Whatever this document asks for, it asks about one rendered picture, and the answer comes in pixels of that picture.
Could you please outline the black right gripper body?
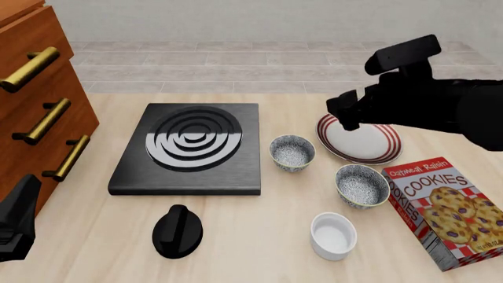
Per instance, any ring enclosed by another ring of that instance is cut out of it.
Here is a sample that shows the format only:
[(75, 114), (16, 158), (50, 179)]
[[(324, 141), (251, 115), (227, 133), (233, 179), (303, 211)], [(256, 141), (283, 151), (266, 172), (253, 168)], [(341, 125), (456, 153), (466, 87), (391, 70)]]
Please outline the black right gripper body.
[(378, 109), (379, 92), (378, 86), (347, 91), (338, 97), (328, 99), (327, 111), (335, 117), (349, 114), (358, 119), (374, 119), (380, 112)]

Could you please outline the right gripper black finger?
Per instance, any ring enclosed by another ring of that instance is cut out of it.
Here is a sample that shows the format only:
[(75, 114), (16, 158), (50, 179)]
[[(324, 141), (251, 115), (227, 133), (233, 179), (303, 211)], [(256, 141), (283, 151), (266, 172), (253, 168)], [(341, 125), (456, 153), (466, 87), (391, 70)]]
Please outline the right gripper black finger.
[(354, 131), (360, 127), (358, 120), (353, 117), (339, 117), (338, 120), (346, 131)]

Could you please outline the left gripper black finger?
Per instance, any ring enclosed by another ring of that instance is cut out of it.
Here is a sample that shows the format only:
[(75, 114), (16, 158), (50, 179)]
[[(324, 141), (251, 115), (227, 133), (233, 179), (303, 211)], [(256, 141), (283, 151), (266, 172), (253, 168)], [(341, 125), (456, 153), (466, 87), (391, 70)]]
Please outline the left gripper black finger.
[(0, 231), (35, 233), (35, 208), (42, 183), (25, 175), (0, 202)]

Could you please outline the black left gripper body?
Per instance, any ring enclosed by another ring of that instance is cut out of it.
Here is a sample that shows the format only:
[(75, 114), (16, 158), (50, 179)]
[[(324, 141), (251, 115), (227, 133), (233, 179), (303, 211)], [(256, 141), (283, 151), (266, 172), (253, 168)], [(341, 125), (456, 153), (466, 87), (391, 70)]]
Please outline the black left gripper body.
[(10, 228), (0, 228), (0, 262), (26, 259), (34, 241), (33, 233), (18, 233)]

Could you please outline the white plate with red rings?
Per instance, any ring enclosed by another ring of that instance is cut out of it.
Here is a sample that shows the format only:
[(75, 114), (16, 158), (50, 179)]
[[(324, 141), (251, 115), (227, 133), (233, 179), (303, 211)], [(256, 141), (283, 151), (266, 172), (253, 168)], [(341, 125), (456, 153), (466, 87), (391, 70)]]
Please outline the white plate with red rings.
[(388, 164), (402, 154), (399, 133), (387, 124), (361, 124), (357, 130), (343, 129), (339, 120), (327, 113), (316, 124), (320, 143), (332, 154), (357, 164)]

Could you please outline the patterned grey bowl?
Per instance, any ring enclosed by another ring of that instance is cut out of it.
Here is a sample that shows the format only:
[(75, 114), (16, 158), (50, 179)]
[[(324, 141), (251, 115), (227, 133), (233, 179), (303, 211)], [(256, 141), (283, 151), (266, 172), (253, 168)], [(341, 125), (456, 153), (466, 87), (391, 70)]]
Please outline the patterned grey bowl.
[(336, 190), (355, 209), (371, 209), (387, 202), (391, 189), (382, 174), (361, 164), (347, 164), (335, 174)]
[(277, 167), (293, 173), (306, 169), (313, 162), (316, 149), (301, 136), (282, 135), (270, 143), (269, 153)]

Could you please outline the flat black stove plate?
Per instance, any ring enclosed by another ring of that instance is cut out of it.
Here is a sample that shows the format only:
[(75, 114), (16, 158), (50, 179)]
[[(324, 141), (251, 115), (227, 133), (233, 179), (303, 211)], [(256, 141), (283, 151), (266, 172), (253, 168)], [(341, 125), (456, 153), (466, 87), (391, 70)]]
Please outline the flat black stove plate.
[(260, 195), (258, 104), (148, 104), (108, 192)]

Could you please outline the wooden drawer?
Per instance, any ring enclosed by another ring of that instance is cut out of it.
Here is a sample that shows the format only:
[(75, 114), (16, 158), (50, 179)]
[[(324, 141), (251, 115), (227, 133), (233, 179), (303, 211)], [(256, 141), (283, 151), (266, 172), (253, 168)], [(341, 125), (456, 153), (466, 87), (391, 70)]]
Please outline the wooden drawer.
[(58, 122), (63, 118), (95, 118), (73, 67), (65, 63), (48, 83), (23, 95), (0, 99), (0, 131), (27, 133), (48, 112), (42, 104), (56, 103), (61, 98), (68, 98), (72, 104)]
[(0, 131), (0, 201), (27, 174), (33, 174), (42, 183), (36, 210), (47, 202), (62, 182), (42, 177), (43, 171), (55, 171), (71, 150), (67, 140), (83, 135), (91, 136), (99, 122), (95, 118), (63, 118), (57, 122), (37, 145), (15, 141), (8, 131)]
[(12, 75), (22, 65), (28, 63), (28, 53), (42, 52), (50, 46), (60, 52), (59, 58), (15, 94), (9, 94), (0, 87), (0, 99), (23, 95), (37, 86), (48, 83), (61, 66), (68, 63), (73, 56), (72, 48), (52, 6), (36, 9), (27, 16), (0, 28), (0, 79)]

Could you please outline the small white ramekin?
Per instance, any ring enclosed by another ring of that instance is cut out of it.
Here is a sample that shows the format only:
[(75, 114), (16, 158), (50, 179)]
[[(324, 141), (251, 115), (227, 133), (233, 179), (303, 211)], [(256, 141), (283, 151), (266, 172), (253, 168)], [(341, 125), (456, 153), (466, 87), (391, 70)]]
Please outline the small white ramekin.
[(346, 217), (323, 212), (310, 224), (310, 244), (314, 252), (328, 261), (346, 259), (357, 244), (357, 231)]

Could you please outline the oatmeal raisin cookies box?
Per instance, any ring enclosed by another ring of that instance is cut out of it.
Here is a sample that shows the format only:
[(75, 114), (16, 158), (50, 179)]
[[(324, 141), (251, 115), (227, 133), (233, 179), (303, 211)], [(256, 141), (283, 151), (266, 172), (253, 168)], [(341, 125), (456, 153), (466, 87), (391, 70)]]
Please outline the oatmeal raisin cookies box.
[(444, 157), (382, 170), (389, 202), (442, 271), (503, 254), (503, 210)]

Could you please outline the round black stove knob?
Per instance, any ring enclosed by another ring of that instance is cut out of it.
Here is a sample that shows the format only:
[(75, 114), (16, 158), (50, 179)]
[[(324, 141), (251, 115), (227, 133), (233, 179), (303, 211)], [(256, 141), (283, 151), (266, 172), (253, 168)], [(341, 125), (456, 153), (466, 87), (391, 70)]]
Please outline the round black stove knob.
[(204, 229), (199, 217), (185, 205), (174, 204), (152, 231), (152, 244), (166, 259), (181, 259), (200, 245)]

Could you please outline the wooden cabinet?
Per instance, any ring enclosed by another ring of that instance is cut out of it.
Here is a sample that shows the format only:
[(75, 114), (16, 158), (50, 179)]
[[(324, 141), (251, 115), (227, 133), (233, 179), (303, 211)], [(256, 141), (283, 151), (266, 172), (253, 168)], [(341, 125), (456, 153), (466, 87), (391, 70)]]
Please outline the wooden cabinet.
[[(0, 28), (27, 16), (29, 13), (32, 13), (36, 9), (40, 9), (44, 6), (48, 6), (45, 0), (0, 0)], [(95, 119), (97, 119), (93, 108), (92, 111)]]

